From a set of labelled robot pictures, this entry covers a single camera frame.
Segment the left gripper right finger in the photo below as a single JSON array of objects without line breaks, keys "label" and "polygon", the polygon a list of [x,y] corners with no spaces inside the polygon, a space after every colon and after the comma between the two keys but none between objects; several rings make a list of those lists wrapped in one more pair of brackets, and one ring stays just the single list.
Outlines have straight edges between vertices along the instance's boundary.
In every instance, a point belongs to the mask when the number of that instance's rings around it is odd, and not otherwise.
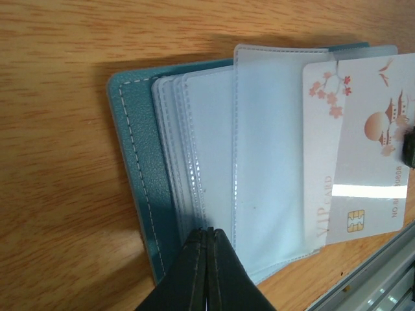
[{"label": "left gripper right finger", "polygon": [[207,229],[207,309],[274,310],[221,229]]}]

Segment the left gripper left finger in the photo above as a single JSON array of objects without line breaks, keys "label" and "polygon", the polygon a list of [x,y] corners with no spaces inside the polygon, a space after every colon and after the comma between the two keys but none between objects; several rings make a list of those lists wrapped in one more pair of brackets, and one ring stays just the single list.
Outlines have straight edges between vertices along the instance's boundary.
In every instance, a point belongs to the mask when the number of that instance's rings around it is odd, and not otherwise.
[{"label": "left gripper left finger", "polygon": [[207,231],[191,231],[162,281],[137,310],[205,310]]}]

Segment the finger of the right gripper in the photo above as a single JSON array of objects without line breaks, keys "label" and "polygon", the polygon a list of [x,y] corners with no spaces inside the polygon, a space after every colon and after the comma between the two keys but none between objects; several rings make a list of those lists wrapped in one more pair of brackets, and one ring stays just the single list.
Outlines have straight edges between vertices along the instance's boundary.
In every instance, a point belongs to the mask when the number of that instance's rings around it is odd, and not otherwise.
[{"label": "finger of the right gripper", "polygon": [[409,168],[415,168],[415,130],[412,128],[404,134],[402,162]]}]

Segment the blue card holder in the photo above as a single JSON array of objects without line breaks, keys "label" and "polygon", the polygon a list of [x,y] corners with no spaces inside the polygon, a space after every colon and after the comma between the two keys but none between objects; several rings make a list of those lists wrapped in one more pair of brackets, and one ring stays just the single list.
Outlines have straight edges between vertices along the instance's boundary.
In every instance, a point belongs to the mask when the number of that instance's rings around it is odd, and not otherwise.
[{"label": "blue card holder", "polygon": [[233,238],[233,62],[116,73],[107,93],[159,283],[192,230]]}]

